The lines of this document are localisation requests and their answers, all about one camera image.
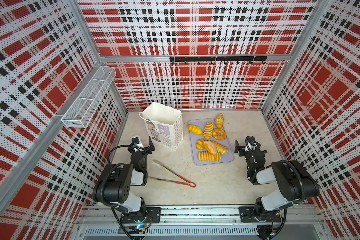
metal tongs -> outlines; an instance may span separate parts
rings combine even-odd
[[[157,178],[157,177],[148,177],[150,179],[153,180],[159,180],[159,181],[164,181],[164,182],[174,182],[176,184],[182,184],[182,185],[188,185],[190,187],[196,187],[196,184],[194,182],[188,181],[185,178],[183,178],[182,176],[178,175],[176,172],[172,171],[171,169],[169,169],[168,167],[166,167],[164,164],[162,164],[161,162],[159,162],[158,160],[153,160],[154,162],[156,162],[158,165],[164,167],[165,169],[167,169],[168,171],[170,171],[171,173],[173,173],[174,175],[178,176],[179,178],[181,178],[182,180],[186,181],[186,182],[178,182],[178,181],[174,181],[174,180],[169,180],[169,179],[162,179],[162,178]]]

bread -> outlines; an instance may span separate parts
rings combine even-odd
[[[221,128],[224,124],[224,116],[220,113],[217,118],[215,118],[215,124],[217,128]]]
[[[224,132],[223,129],[215,128],[212,132],[213,137],[216,138],[217,141],[223,141],[227,138],[227,134]]]
[[[196,143],[196,149],[197,150],[203,150],[205,147],[203,146],[203,142],[205,141],[205,139],[199,139],[197,140]]]
[[[216,162],[221,160],[221,154],[219,152],[216,155],[212,155],[209,152],[199,152],[197,157],[200,161]]]
[[[210,140],[210,142],[214,143],[216,146],[216,150],[217,152],[220,152],[221,154],[227,154],[228,153],[228,148],[218,142],[212,141]]]
[[[205,149],[212,155],[215,155],[217,153],[216,145],[210,141],[203,141],[203,146]]]
[[[204,127],[204,134],[203,134],[203,137],[205,139],[210,139],[212,138],[212,131],[213,131],[213,123],[212,122],[207,122],[205,124],[205,127]]]
[[[194,134],[197,134],[197,135],[203,134],[203,131],[198,126],[188,125],[188,129],[189,129],[189,131],[193,132]]]

pegboard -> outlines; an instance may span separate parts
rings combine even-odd
[[[360,239],[360,1],[329,3],[266,116],[334,239]]]
[[[66,2],[0,2],[0,185],[93,59]]]
[[[0,239],[70,239],[123,117],[108,89],[86,129],[63,127],[1,215]]]
[[[104,56],[287,54],[316,0],[78,0]]]
[[[115,67],[115,83],[128,109],[144,109],[162,102],[170,90],[176,108],[260,109],[283,61],[108,63]]]

wire basket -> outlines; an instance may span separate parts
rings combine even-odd
[[[64,125],[86,128],[115,76],[113,67],[101,66],[62,118]]]

paper bag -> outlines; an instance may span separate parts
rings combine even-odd
[[[175,99],[171,91],[167,91],[163,103],[168,93],[172,94],[174,106]],[[139,115],[154,144],[157,142],[174,151],[177,149],[183,140],[183,114],[180,110],[161,103],[151,103]]]

